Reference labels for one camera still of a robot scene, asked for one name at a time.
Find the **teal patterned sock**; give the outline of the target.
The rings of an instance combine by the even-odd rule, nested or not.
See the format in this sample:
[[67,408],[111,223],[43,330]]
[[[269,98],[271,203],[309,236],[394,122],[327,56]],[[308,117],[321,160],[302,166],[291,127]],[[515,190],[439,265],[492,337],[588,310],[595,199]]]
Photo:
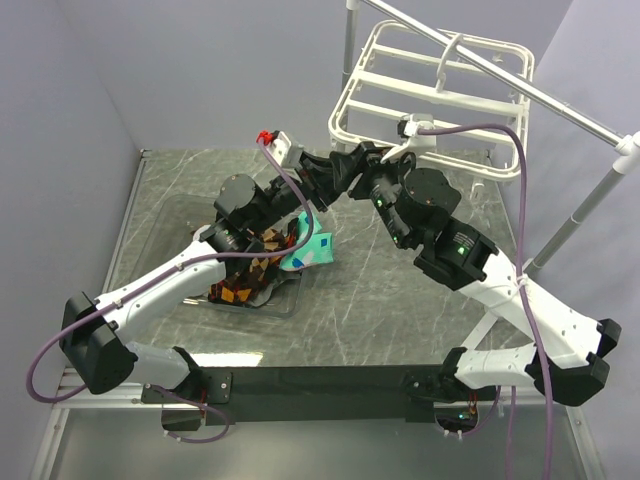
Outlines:
[[279,268],[283,271],[295,272],[312,266],[333,263],[333,239],[332,233],[314,233],[304,246],[285,256]]
[[314,214],[308,216],[302,212],[297,217],[297,237],[295,245],[304,246],[314,233],[327,232]]

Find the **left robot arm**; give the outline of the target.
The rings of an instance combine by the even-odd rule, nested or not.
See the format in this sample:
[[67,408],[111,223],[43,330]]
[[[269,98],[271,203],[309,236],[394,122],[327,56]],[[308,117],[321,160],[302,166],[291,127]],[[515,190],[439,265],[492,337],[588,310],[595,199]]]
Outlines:
[[203,293],[249,268],[256,260],[304,256],[316,234],[312,209],[325,210],[358,174],[356,152],[320,158],[289,154],[289,175],[271,154],[277,175],[267,188],[236,174],[220,189],[216,219],[197,230],[189,245],[161,266],[117,290],[92,299],[70,298],[59,345],[95,395],[127,380],[158,384],[176,401],[193,399],[198,367],[179,348],[157,349],[135,342],[136,332],[189,296]]

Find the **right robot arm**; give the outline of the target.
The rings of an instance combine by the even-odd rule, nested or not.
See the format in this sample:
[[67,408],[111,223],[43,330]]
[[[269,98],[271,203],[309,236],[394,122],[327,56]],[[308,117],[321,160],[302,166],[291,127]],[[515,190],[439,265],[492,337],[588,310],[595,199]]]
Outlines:
[[456,219],[461,195],[441,171],[416,167],[411,153],[386,161],[386,152],[371,142],[351,152],[350,198],[372,202],[394,245],[416,251],[413,264],[425,276],[530,338],[510,349],[452,349],[435,383],[445,401],[498,386],[533,387],[565,406],[581,406],[600,393],[610,373],[605,357],[618,344],[620,325],[564,304],[492,240]]

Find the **white clip sock hanger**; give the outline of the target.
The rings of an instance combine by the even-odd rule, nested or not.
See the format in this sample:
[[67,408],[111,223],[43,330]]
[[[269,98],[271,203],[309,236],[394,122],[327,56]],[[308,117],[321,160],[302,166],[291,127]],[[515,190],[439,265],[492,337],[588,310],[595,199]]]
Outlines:
[[478,180],[511,182],[521,173],[511,138],[486,124],[506,125],[528,139],[530,100],[481,71],[449,47],[383,20],[370,31],[328,119],[334,147],[347,150],[371,141],[384,147],[404,142],[400,122],[470,131],[419,137],[420,159]]

